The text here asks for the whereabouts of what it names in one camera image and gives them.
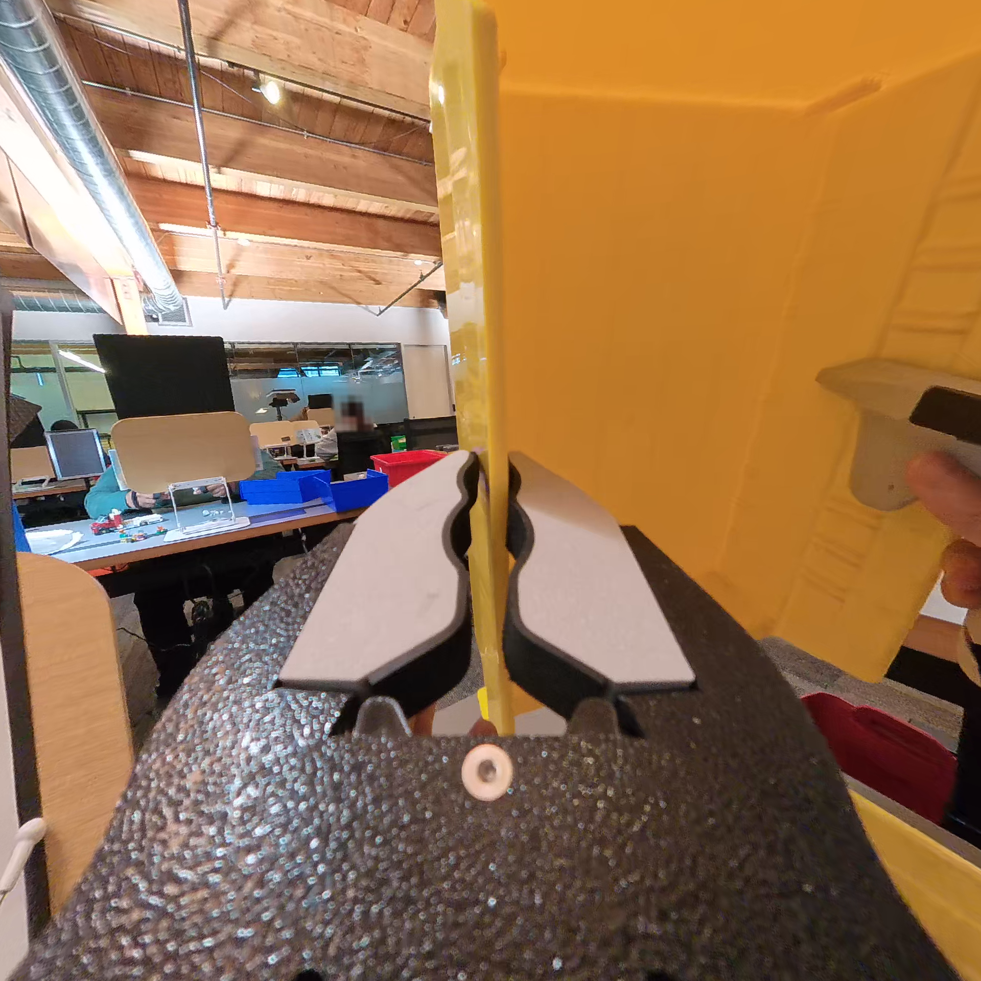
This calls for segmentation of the white wall board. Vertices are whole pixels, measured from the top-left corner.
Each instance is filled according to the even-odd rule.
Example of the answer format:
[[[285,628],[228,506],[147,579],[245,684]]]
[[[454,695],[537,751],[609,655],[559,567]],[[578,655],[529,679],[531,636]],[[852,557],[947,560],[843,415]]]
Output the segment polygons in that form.
[[[401,362],[408,418],[426,420],[455,414],[448,349],[443,344],[402,344]]]

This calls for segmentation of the computer monitor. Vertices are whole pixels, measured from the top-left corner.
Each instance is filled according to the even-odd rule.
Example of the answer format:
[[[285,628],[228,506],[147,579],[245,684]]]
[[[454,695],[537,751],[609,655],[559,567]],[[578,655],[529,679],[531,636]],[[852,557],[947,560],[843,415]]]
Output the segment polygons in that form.
[[[106,470],[97,430],[48,431],[44,435],[55,477],[60,482],[97,479]]]

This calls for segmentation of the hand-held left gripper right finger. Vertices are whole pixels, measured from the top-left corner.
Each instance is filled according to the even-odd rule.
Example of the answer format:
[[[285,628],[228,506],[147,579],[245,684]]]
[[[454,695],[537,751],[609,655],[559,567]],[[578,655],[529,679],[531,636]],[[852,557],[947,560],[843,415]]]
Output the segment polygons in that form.
[[[695,673],[614,517],[516,452],[509,460],[502,645],[510,679],[571,721],[582,703],[687,692]]]

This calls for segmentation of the person's right hand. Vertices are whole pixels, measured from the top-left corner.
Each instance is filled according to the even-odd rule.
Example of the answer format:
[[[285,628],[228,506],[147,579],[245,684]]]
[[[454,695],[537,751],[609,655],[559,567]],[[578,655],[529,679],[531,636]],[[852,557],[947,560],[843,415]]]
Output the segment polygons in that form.
[[[979,478],[946,453],[931,451],[906,465],[905,479],[923,508],[952,534],[940,563],[940,590],[947,603],[967,610],[957,660],[979,686]]]

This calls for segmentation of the yellow plastic box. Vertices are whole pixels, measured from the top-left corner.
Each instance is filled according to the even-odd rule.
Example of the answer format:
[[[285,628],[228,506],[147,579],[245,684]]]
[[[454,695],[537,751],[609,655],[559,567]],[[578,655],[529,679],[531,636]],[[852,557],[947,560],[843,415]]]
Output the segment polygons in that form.
[[[458,413],[882,680],[949,535],[856,499],[817,378],[979,380],[979,2],[435,8]]]
[[[979,850],[847,779],[865,833],[903,901],[962,979],[980,978]]]

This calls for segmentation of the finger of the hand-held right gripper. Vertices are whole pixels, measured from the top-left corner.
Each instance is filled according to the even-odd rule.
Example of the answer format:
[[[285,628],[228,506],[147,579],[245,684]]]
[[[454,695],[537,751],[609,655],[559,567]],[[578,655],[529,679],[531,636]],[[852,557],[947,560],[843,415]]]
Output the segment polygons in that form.
[[[816,382],[857,409],[850,489],[859,503],[881,512],[912,504],[905,469],[928,452],[942,452],[980,475],[978,380],[864,359],[827,367]]]

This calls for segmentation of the clear acrylic stand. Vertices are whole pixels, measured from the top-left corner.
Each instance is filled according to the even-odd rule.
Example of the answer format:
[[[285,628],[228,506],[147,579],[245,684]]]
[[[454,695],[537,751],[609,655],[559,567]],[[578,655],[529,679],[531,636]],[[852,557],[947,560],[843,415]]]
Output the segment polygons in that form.
[[[166,495],[173,509],[164,541],[168,544],[205,538],[247,528],[250,519],[233,500],[223,477],[169,484]]]

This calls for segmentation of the wooden desk divider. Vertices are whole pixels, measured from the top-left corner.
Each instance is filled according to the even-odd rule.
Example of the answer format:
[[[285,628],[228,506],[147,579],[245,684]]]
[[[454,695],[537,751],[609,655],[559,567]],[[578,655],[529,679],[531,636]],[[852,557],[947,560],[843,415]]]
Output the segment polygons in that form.
[[[249,423],[234,411],[124,419],[111,438],[126,484],[140,494],[207,478],[242,481],[262,466]]]

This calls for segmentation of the metal ceiling pipe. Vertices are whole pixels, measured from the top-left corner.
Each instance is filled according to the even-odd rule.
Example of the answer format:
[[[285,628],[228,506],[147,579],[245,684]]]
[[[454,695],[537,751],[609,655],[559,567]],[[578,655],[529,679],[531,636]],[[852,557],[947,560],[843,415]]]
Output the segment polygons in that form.
[[[198,144],[200,165],[202,168],[203,190],[207,211],[207,227],[211,232],[213,240],[213,250],[216,265],[216,282],[219,288],[219,298],[222,309],[226,311],[230,303],[227,294],[226,270],[222,254],[222,232],[219,226],[214,190],[211,178],[210,162],[206,143],[206,129],[204,122],[204,106],[202,101],[200,71],[197,60],[197,53],[193,41],[192,20],[190,15],[190,3],[188,1],[177,1],[178,19],[181,33],[182,49],[188,70],[191,108],[194,119],[194,128]]]

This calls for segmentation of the silver ventilation duct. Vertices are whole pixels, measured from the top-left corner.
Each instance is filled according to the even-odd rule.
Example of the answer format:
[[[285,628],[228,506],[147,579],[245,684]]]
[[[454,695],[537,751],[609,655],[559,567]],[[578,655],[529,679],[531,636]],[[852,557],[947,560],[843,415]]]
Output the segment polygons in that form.
[[[183,299],[45,2],[1,3],[2,63],[26,93],[158,308]]]

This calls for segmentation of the rounded wooden panel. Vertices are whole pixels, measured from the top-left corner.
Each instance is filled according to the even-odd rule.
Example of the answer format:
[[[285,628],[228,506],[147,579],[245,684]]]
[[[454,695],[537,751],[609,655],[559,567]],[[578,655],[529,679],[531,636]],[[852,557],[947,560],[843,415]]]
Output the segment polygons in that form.
[[[48,895],[58,914],[101,846],[133,767],[109,598],[88,572],[18,555]]]

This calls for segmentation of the black partition panel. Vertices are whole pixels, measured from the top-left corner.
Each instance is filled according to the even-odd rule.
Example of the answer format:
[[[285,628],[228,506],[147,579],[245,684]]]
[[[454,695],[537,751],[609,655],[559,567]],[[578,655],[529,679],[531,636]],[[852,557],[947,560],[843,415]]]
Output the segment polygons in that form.
[[[236,410],[220,337],[94,335],[119,420]]]

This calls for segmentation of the long grey table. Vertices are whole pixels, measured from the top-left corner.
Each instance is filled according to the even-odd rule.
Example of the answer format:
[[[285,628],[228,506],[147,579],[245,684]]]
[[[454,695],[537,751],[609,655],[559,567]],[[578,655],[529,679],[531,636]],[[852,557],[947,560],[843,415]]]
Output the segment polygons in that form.
[[[351,520],[363,511],[364,509],[335,512],[323,504],[279,510],[242,505],[240,512],[250,519],[250,525],[247,528],[173,544],[164,541],[164,534],[168,531],[168,519],[172,518],[173,514],[164,516],[157,524],[157,526],[165,529],[164,532],[151,529],[145,538],[133,543],[124,542],[118,533],[94,535],[91,533],[90,524],[87,522],[67,522],[46,528],[54,527],[79,531],[84,535],[83,543],[48,557],[73,564],[82,570],[94,571],[128,566],[132,563],[162,557],[190,555],[198,558],[203,556],[203,551],[206,548],[217,546],[239,544],[290,545],[299,542],[301,531]]]

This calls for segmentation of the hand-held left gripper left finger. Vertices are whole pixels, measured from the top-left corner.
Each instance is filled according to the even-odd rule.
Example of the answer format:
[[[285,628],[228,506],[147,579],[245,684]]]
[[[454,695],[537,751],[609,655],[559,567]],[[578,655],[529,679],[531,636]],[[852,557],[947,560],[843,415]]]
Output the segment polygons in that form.
[[[457,450],[364,511],[283,666],[279,688],[373,696],[415,715],[471,660],[467,552],[480,463]]]

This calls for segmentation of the red plastic bin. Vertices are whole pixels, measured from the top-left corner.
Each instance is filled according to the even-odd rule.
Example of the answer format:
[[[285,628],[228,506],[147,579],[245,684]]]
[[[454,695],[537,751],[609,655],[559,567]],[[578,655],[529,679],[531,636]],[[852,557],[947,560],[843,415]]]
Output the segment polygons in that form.
[[[831,693],[802,697],[840,769],[935,825],[953,793],[955,755],[925,731],[868,705]]]
[[[394,489],[446,456],[446,453],[433,449],[403,450],[373,454],[371,462],[374,470],[386,476],[388,488]]]

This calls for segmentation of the white hook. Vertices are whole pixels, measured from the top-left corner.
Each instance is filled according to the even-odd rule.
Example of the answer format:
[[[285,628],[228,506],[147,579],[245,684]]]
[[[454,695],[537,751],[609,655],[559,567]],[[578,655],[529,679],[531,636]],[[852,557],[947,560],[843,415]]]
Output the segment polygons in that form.
[[[24,875],[31,854],[47,833],[47,821],[35,817],[18,827],[12,850],[1,875],[1,902],[17,887]]]

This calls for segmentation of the blue plastic tray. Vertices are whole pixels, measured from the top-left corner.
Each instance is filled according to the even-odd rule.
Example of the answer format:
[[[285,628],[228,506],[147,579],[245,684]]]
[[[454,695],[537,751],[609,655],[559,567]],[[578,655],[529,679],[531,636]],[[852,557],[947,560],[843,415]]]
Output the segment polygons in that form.
[[[309,477],[317,491],[315,497],[319,497],[325,507],[335,512],[370,507],[389,490],[388,476],[374,469],[367,470],[354,480],[335,481],[328,471],[313,471]]]
[[[254,506],[304,505],[328,497],[331,483],[324,470],[279,471],[273,478],[239,482],[239,496]]]

